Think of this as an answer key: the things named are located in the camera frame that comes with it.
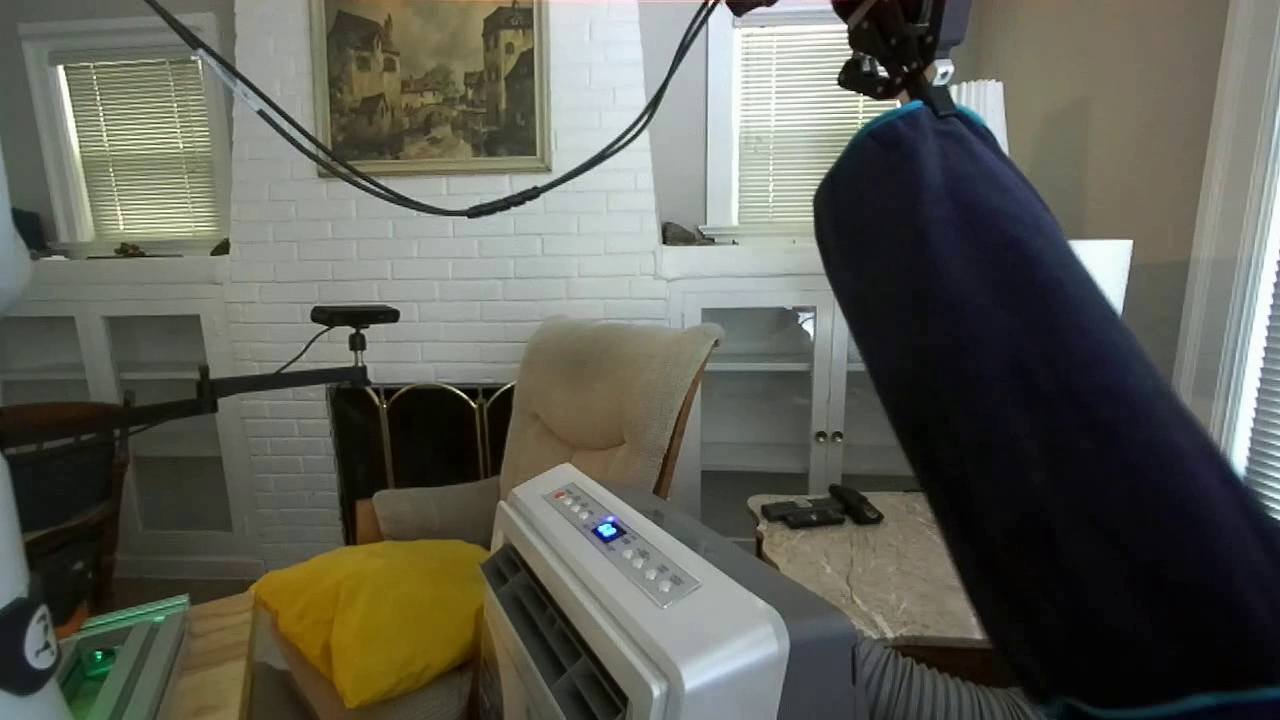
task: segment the picture frame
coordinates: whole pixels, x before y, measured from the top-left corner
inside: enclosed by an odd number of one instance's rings
[[[546,0],[313,0],[316,137],[370,176],[548,171]]]

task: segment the cushion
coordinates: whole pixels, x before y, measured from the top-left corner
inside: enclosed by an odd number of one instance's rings
[[[351,544],[261,574],[254,596],[345,707],[370,707],[478,659],[479,559],[466,539]]]

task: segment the chair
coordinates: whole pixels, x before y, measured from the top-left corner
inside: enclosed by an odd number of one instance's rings
[[[668,496],[683,421],[715,345],[721,327],[711,324],[644,327],[548,318],[531,332],[517,373],[499,477],[443,488],[381,488],[362,510],[362,539],[431,534],[487,544],[496,498],[557,465],[577,465],[614,488]],[[456,669],[421,690],[341,711],[321,670],[289,643],[273,651],[321,715],[469,715],[471,707],[471,669]]]
[[[0,453],[11,465],[23,550],[61,624],[114,600],[124,425],[120,403],[0,409]]]

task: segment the beige armchair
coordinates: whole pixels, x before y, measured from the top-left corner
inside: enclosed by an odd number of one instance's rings
[[[711,324],[546,324],[522,361],[499,477],[386,488],[371,496],[371,530],[487,544],[496,498],[557,465],[577,465],[600,485],[668,496],[683,421],[715,339]]]

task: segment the black cable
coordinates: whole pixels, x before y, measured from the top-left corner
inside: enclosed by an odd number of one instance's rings
[[[218,71],[230,80],[230,85],[240,85],[250,89],[266,109],[256,109],[256,115],[285,139],[294,144],[302,157],[310,157],[313,162],[321,162],[324,171],[333,171],[338,181],[351,185],[356,190],[370,190],[386,203],[396,203],[396,206],[414,206],[414,212],[428,212],[428,215],[469,215],[469,221],[479,221],[479,215],[496,215],[496,212],[510,212],[510,206],[522,206],[528,200],[541,200],[546,190],[577,181],[577,176],[589,176],[591,166],[610,162],[614,157],[619,157],[627,144],[635,144],[644,137],[644,127],[654,123],[654,115],[660,113],[689,48],[695,45],[695,34],[708,26],[711,12],[721,6],[721,0],[705,0],[678,50],[672,50],[672,64],[665,71],[665,80],[655,85],[655,90],[648,94],[648,102],[635,113],[635,118],[617,132],[600,153],[591,153],[589,160],[581,160],[577,166],[546,181],[546,185],[528,185],[512,196],[496,196],[496,200],[484,200],[484,203],[469,203],[469,206],[440,206],[440,203],[425,203],[425,200],[414,200],[381,181],[371,181],[370,171],[362,171],[356,162],[333,157],[329,144],[321,144],[302,118],[294,118],[269,90],[261,90],[231,59],[223,59],[218,48],[207,48],[189,24],[180,24],[161,0],[145,0],[197,57],[207,57],[218,64]]]
[[[316,345],[321,345],[321,336],[329,336],[333,332],[333,324],[324,324],[297,354],[289,354],[273,375],[285,375],[297,361],[304,361]]]

